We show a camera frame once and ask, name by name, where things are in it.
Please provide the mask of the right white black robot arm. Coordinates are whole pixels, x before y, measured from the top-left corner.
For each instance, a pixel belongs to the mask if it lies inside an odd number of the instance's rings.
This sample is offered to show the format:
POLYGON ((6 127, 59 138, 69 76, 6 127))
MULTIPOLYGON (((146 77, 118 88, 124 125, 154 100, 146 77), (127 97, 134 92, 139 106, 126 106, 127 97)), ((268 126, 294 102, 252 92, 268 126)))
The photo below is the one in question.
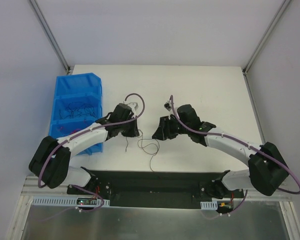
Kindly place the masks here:
POLYGON ((153 139, 165 141, 178 135, 188 135, 193 142, 222 151, 248 167, 239 171, 226 170, 208 183, 204 189, 210 197, 222 199, 232 191, 250 188, 272 196, 288 177, 288 172, 282 167, 285 161, 273 143, 244 143, 216 125, 200 120, 190 104, 173 108, 171 103, 166 102, 164 108, 170 115, 159 119, 153 139))

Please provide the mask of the left aluminium corner post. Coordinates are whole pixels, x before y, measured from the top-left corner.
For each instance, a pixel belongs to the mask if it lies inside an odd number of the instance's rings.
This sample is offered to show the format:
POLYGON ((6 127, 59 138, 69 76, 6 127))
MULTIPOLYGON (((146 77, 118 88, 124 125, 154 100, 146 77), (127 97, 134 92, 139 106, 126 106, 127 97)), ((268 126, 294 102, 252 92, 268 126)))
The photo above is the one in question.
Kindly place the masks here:
POLYGON ((41 7, 38 3, 37 0, 28 0, 27 1, 35 15, 35 17, 37 18, 37 21, 39 22, 48 42, 50 43, 54 53, 56 54, 62 68, 64 69, 65 73, 67 75, 69 75, 71 73, 71 66, 69 65, 68 61, 66 60, 66 57, 60 47, 60 45, 58 44, 58 41, 53 33, 53 31, 51 30, 49 23, 43 13, 43 11, 41 10, 41 7))

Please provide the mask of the aluminium corner post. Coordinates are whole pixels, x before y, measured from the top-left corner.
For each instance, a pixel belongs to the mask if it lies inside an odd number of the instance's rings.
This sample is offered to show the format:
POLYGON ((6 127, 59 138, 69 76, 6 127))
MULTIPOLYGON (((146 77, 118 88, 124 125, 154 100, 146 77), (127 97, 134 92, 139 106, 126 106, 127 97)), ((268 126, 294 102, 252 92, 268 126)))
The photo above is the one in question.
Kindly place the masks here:
POLYGON ((35 15, 35 17, 37 18, 37 21, 39 22, 48 42, 50 43, 54 53, 56 54, 62 68, 64 69, 65 73, 67 75, 69 75, 71 73, 71 66, 69 65, 68 61, 66 60, 66 57, 60 47, 60 45, 58 44, 58 41, 53 33, 53 31, 51 30, 49 23, 43 13, 43 11, 41 10, 41 7, 38 3, 37 0, 28 0, 27 1, 35 15))
POLYGON ((265 29, 262 37, 258 41, 254 51, 252 52, 251 56, 249 57, 247 63, 242 68, 242 73, 243 73, 244 76, 246 76, 247 73, 252 68, 252 66, 255 63, 257 57, 259 56, 259 54, 261 53, 263 48, 266 46, 267 41, 270 39, 273 31, 277 27, 278 23, 280 22, 280 20, 282 19, 282 17, 286 13, 286 11, 288 10, 288 8, 290 7, 292 2, 293 2, 293 0, 283 0, 281 2, 279 8, 275 12, 273 18, 271 19, 270 23, 268 24, 267 28, 265 29))

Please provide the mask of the right aluminium corner post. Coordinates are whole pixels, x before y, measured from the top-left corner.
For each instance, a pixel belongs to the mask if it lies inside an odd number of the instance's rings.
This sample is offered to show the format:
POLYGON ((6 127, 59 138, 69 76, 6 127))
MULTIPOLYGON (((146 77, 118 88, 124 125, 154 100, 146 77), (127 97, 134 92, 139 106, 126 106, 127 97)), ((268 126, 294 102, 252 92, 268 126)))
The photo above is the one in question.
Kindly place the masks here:
POLYGON ((252 68, 252 66, 255 63, 257 57, 259 56, 259 54, 261 53, 263 48, 266 46, 267 41, 270 39, 273 31, 277 27, 278 23, 280 22, 280 20, 282 19, 282 17, 286 13, 286 11, 288 10, 288 8, 290 7, 292 2, 293 2, 293 0, 283 0, 281 2, 279 8, 275 12, 273 18, 271 19, 270 23, 268 24, 267 28, 265 29, 262 37, 258 41, 254 51, 252 52, 251 56, 249 57, 247 63, 242 68, 242 73, 243 73, 244 76, 246 76, 247 73, 252 68))

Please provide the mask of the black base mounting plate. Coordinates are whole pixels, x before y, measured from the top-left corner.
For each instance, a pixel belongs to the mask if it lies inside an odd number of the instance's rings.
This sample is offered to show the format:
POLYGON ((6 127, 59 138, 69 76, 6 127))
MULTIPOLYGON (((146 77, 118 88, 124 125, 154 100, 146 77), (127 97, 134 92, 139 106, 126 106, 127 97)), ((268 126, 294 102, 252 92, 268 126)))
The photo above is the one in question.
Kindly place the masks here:
POLYGON ((92 170, 79 190, 70 184, 69 195, 98 193, 112 207, 200 209, 212 197, 206 188, 219 172, 146 172, 92 170))

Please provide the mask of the aluminium front rail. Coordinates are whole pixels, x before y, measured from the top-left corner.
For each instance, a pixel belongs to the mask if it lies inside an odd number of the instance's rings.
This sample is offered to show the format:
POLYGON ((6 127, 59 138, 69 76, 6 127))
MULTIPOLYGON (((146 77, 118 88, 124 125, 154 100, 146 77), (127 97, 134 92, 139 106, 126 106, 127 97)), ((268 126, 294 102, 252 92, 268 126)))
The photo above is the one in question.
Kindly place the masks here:
MULTIPOLYGON (((60 185, 53 189, 47 186, 43 188, 38 188, 38 178, 36 176, 27 176, 20 195, 67 197, 67 185, 60 185)), ((265 196, 257 192, 256 190, 249 189, 246 200, 289 202, 292 201, 292 195, 279 191, 275 192, 272 196, 265 196)))

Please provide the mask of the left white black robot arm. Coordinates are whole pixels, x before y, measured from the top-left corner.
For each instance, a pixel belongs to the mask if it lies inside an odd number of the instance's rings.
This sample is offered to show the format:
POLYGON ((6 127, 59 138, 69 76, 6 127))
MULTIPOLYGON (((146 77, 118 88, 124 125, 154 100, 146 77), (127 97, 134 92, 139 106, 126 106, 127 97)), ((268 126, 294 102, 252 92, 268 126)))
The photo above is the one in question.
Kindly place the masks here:
POLYGON ((96 188, 92 174, 83 166, 72 166, 71 159, 120 133, 131 134, 137 129, 137 109, 136 102, 119 103, 107 116, 78 132, 59 138, 49 135, 43 138, 28 166, 38 177, 38 187, 54 189, 62 184, 77 185, 84 194, 92 194, 96 188))

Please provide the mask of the blue plastic compartment bin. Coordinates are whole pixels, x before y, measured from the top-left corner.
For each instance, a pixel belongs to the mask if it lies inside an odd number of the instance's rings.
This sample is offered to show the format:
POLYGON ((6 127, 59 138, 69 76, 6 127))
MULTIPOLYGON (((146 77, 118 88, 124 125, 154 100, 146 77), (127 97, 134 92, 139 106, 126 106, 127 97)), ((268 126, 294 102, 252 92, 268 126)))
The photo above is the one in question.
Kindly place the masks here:
POLYGON ((65 137, 103 116, 102 80, 94 73, 58 76, 48 134, 65 137))

